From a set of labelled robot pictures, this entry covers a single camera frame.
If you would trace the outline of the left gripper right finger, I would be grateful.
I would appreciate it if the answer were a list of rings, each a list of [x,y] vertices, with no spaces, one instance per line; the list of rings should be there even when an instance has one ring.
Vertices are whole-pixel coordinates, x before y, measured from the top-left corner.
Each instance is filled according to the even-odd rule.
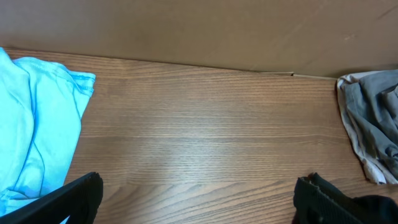
[[[319,176],[297,179],[294,206],[300,223],[364,222],[362,208]]]

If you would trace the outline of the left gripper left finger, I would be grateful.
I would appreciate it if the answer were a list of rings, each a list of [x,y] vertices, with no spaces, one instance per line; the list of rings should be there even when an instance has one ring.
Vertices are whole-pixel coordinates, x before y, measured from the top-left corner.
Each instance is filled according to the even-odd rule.
[[[5,224],[92,224],[103,198],[103,180],[90,172],[3,217]]]

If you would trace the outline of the black t-shirt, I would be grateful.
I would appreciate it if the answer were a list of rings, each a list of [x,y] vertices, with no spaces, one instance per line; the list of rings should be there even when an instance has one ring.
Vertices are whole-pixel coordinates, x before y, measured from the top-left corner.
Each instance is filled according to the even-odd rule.
[[[308,177],[315,176],[319,175],[314,173]],[[363,223],[397,223],[397,204],[393,199],[380,195],[366,195],[350,199],[362,208]]]

